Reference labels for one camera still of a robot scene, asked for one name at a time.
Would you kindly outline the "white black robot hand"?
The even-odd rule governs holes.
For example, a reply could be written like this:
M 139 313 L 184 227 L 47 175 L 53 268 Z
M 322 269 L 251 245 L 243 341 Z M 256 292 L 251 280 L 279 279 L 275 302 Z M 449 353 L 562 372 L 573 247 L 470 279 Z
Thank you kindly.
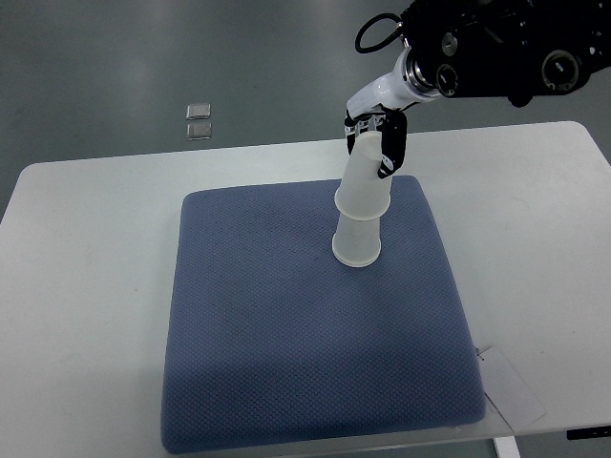
M 424 81 L 412 50 L 403 50 L 394 68 L 353 95 L 347 102 L 344 120 L 348 153 L 351 154 L 358 134 L 369 130 L 371 115 L 376 132 L 381 132 L 381 162 L 377 176 L 391 177 L 405 160 L 408 120 L 401 110 L 412 104 L 428 103 L 437 98 L 437 89 Z

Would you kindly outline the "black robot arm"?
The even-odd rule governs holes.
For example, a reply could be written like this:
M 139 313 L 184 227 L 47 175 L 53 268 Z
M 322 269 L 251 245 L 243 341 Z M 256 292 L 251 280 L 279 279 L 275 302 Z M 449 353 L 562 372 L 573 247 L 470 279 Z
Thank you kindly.
M 382 136 L 377 176 L 394 175 L 406 155 L 405 112 L 439 97 L 505 97 L 521 108 L 536 96 L 570 94 L 610 66 L 607 1 L 414 1 L 380 13 L 357 33 L 355 50 L 400 40 L 391 72 L 347 103 L 345 134 Z

